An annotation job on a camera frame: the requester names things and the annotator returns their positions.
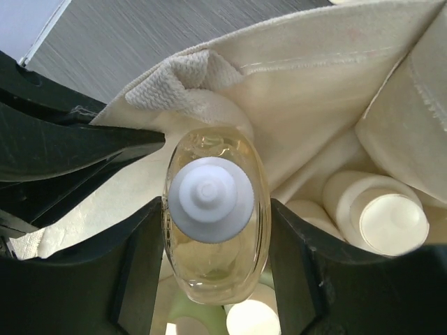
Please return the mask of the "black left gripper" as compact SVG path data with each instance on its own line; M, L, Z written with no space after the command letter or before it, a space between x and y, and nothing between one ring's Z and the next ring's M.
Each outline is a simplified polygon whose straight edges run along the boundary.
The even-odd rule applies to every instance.
M1 234L12 256L48 258L110 228L109 207L100 203L107 178L68 173L164 143L154 131L60 126L1 104L1 181L17 182L1 183Z

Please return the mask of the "beige labelled bottle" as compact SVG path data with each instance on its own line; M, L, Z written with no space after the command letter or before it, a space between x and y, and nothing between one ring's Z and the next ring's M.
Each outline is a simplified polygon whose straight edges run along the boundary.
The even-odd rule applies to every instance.
M378 174L341 171L327 180L323 206L353 246L398 256L422 246L430 224L418 196L402 182Z

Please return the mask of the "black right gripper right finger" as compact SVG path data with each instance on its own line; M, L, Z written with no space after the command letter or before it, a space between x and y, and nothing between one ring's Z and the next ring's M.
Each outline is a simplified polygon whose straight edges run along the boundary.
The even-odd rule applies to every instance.
M446 247L387 258L272 201L270 263L283 334L445 334Z

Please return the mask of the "green flip-cap bottle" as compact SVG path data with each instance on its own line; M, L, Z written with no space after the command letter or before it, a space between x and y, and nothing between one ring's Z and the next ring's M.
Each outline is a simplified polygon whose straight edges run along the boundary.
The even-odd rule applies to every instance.
M165 334L228 334L226 312L222 306L198 304L181 290L173 299Z

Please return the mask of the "green bottle beige cap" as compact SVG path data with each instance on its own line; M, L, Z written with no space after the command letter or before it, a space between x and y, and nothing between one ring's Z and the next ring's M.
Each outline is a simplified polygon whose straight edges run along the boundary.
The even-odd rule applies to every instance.
M234 335L279 335L281 326L275 291L259 283L251 296L237 304L225 305L226 328Z

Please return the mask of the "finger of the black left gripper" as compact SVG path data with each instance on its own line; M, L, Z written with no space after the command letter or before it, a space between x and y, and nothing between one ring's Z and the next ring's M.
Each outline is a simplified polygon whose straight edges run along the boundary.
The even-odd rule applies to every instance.
M1 53L1 102L54 124L88 124L105 103L20 66Z

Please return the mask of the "cream canvas tote bag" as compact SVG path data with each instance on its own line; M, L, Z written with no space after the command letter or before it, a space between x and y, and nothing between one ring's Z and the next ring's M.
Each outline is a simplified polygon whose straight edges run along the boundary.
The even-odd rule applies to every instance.
M274 200L325 210L332 175L386 175L422 201L432 226L424 246L446 247L445 1L366 1L261 22L167 58L124 87L98 122L177 135L205 99L160 105L155 81L199 51L241 73L218 94L248 116ZM165 334L178 291L173 278L160 282L153 334Z

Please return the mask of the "amber clear bottle white cap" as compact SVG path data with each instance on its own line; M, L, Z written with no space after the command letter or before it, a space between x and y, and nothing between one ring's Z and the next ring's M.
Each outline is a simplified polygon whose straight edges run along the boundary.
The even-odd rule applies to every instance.
M239 303L268 258L270 192L251 141L229 127L188 132L174 148L162 195L166 255L187 297Z

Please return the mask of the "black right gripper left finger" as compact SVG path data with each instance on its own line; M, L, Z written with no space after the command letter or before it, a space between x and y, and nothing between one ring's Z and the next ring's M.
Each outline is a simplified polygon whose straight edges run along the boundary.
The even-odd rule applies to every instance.
M1 259L2 334L148 334L161 200L46 259Z

